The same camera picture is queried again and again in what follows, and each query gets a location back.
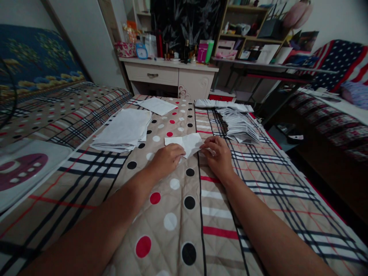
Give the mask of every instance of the left hand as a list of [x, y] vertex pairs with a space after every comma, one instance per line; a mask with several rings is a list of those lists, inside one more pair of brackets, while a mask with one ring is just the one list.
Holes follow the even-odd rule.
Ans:
[[169, 144], [156, 152], [153, 160], [146, 168], [159, 181], [175, 171], [180, 158], [184, 155], [185, 151], [182, 146]]

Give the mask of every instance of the stack of white paper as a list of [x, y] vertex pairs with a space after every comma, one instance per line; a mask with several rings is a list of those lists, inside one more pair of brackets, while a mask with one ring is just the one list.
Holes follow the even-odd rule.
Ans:
[[184, 158], [188, 159], [194, 153], [199, 151], [199, 147], [203, 145], [202, 138], [199, 133], [192, 133], [183, 137], [165, 138], [165, 146], [169, 144], [179, 144], [184, 148]]
[[227, 123], [227, 137], [238, 143], [260, 143], [258, 134], [243, 114], [230, 108], [217, 109], [217, 112], [222, 115], [222, 119]]
[[150, 98], [148, 100], [141, 101], [138, 105], [160, 116], [167, 114], [177, 107], [172, 103], [165, 102], [164, 100], [160, 100], [158, 98]]
[[211, 107], [219, 107], [219, 108], [231, 108], [239, 112], [253, 112], [253, 108], [250, 105], [243, 105], [239, 103], [233, 102], [223, 102], [217, 100], [208, 100], [208, 99], [199, 99], [195, 101], [194, 104], [199, 108], [211, 108]]
[[122, 109], [90, 145], [96, 150], [125, 153], [146, 141], [147, 127], [152, 112]]

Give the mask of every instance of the person's arm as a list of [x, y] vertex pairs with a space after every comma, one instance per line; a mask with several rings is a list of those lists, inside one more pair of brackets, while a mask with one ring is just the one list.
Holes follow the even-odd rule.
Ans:
[[182, 155], [177, 144], [159, 149], [147, 167], [19, 275], [101, 275], [152, 188], [176, 169]]
[[[201, 146], [208, 165], [225, 187], [231, 207], [267, 272], [275, 275], [336, 275], [234, 172], [231, 152], [219, 136]], [[213, 156], [206, 148], [212, 149]]]

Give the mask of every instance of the drawer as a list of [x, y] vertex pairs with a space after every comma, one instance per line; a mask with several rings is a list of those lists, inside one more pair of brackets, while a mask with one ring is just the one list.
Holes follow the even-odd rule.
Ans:
[[231, 102], [234, 98], [220, 95], [209, 95], [208, 99], [210, 100], [220, 100], [223, 102]]
[[178, 68], [129, 62], [125, 62], [124, 64], [130, 81], [150, 82], [174, 86], [177, 86], [178, 84]]

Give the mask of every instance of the right hand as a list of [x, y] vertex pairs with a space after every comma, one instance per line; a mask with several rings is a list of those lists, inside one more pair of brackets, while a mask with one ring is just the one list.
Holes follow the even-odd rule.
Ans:
[[223, 138], [220, 136], [208, 137], [200, 148], [202, 149], [201, 152], [206, 156], [211, 170], [222, 183], [235, 175], [231, 163], [231, 152]]

